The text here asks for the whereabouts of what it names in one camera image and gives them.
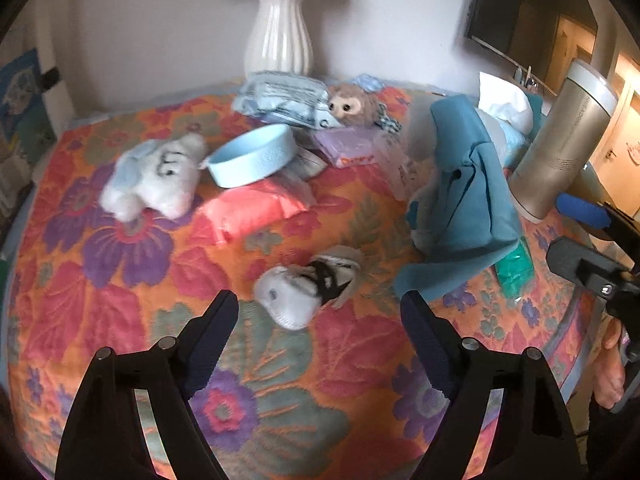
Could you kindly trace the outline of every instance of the green plastic bag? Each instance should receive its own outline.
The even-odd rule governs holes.
[[[516,300],[522,295],[524,286],[536,275],[525,237],[520,237],[518,247],[495,264],[495,273],[505,298]]]

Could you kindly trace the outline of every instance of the plastic bowl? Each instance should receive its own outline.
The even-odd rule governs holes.
[[[284,168],[297,150],[289,126],[270,124],[226,143],[207,159],[207,167],[220,187],[246,186]]]

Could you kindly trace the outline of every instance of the bed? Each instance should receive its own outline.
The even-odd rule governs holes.
[[[380,98],[402,120],[415,90]],[[376,166],[329,168],[310,183],[318,206],[225,247],[210,243],[193,212],[169,221],[146,211],[117,224],[97,205],[113,163],[142,140],[199,132],[211,149],[255,126],[211,94],[119,114],[68,131],[37,190],[9,294],[8,377],[19,438],[49,476],[74,394],[94,352],[149,348],[177,335],[222,289],[241,313],[209,386],[191,401],[196,420],[230,478],[409,478],[447,407],[414,355],[392,280],[420,254]],[[206,174],[194,204],[215,186]],[[549,272],[545,252],[560,235],[583,239],[553,213],[523,221],[537,276],[507,301],[486,270],[431,304],[463,335],[487,347],[543,349],[565,398],[591,347],[600,307]],[[324,307],[302,332],[279,329],[252,298],[276,264],[305,264],[342,243],[366,255],[364,283],[342,308]],[[148,399],[138,403],[157,471],[172,471]],[[495,430],[492,398],[468,474],[481,471]]]

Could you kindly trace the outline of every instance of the white stuffed toy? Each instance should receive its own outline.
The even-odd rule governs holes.
[[[147,140],[124,153],[100,196],[100,206],[120,222],[131,222],[146,208],[171,220],[188,213],[207,144],[198,134],[179,140]]]

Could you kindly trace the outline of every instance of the silver cylinder device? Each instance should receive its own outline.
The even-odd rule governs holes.
[[[545,125],[509,179],[521,215],[535,223],[545,219],[596,149],[616,106],[607,80],[575,59]]]

